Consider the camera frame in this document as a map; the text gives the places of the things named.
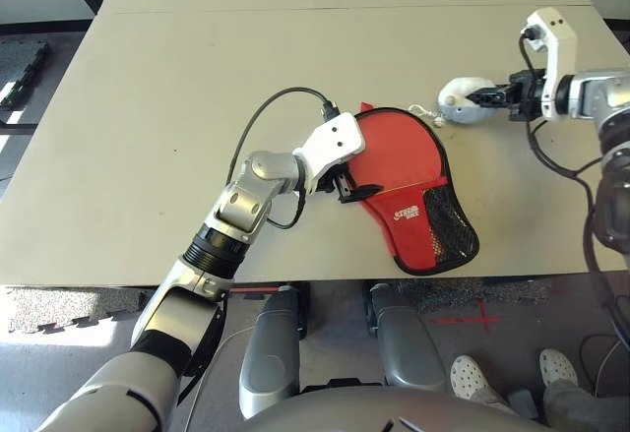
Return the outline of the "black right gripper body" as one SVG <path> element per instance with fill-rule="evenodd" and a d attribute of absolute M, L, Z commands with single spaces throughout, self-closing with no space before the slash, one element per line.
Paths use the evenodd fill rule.
<path fill-rule="evenodd" d="M 533 121 L 541 115 L 540 98 L 545 84 L 545 70 L 522 70 L 509 76 L 513 89 L 508 118 L 514 122 Z"/>

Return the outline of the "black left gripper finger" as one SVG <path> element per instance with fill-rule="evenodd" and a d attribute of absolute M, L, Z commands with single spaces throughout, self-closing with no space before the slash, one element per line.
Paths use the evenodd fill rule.
<path fill-rule="evenodd" d="M 383 190 L 378 184 L 367 184 L 356 186 L 350 179 L 338 177 L 336 187 L 339 193 L 339 201 L 342 204 L 364 201 Z"/>

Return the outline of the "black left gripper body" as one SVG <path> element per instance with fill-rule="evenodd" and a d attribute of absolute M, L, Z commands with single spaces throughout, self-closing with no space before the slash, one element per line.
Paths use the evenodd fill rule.
<path fill-rule="evenodd" d="M 346 167 L 332 167 L 319 179 L 317 191 L 332 193 L 336 190 L 340 196 L 349 196 L 351 190 L 347 177 Z"/>

